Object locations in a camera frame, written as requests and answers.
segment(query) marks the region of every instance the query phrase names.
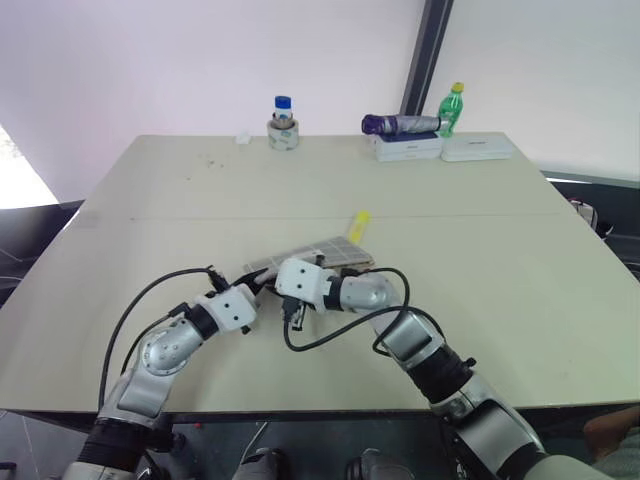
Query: metal frame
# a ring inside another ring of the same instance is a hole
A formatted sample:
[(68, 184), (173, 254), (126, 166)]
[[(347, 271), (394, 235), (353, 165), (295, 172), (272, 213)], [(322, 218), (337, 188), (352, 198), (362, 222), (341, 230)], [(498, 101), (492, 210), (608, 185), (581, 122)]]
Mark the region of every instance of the metal frame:
[(425, 0), (401, 115), (422, 115), (452, 6), (453, 0)]

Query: floor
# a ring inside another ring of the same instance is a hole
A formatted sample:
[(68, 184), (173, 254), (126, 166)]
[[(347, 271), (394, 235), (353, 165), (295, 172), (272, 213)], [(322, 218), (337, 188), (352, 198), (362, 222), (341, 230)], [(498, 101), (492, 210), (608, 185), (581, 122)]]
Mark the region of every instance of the floor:
[[(550, 453), (583, 461), (589, 455), (578, 428), (561, 425), (542, 433)], [(231, 479), (243, 450), (261, 422), (224, 422), (174, 427), (187, 438), (176, 454), (154, 454), (174, 480)], [(13, 480), (41, 480), (60, 476), (78, 455), (85, 435), (10, 412), (0, 413), (0, 461), (13, 461)], [(291, 459), (296, 480), (340, 479), (351, 458), (376, 447), (407, 465), (418, 479), (451, 478), (431, 417), (412, 419), (295, 421), (270, 423), (255, 447), (282, 448)], [(0, 480), (10, 478), (0, 472)]]

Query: white box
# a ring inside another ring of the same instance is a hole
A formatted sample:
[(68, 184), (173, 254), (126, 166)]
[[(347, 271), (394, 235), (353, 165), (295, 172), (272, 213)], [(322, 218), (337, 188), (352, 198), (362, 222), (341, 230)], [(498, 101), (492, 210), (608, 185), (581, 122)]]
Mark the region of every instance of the white box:
[(381, 162), (438, 158), (442, 138), (432, 132), (401, 135), (374, 135), (376, 157)]
[(447, 138), (442, 159), (447, 162), (511, 158), (513, 144), (502, 135), (453, 136)]

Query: bottle cap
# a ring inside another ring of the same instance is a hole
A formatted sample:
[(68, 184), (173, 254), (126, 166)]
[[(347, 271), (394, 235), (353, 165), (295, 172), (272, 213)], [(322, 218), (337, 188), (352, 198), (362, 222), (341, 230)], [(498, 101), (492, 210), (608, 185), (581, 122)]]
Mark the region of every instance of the bottle cap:
[(291, 108), (291, 97), (276, 97), (276, 108)]

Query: roll of tape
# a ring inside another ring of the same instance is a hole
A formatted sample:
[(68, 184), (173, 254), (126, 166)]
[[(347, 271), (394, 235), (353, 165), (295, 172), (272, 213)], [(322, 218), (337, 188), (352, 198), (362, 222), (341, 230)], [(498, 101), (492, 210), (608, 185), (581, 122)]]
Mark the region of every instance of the roll of tape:
[(293, 121), (293, 127), (286, 130), (279, 130), (267, 123), (267, 133), (269, 134), (269, 145), (275, 150), (293, 150), (298, 146), (298, 121)]

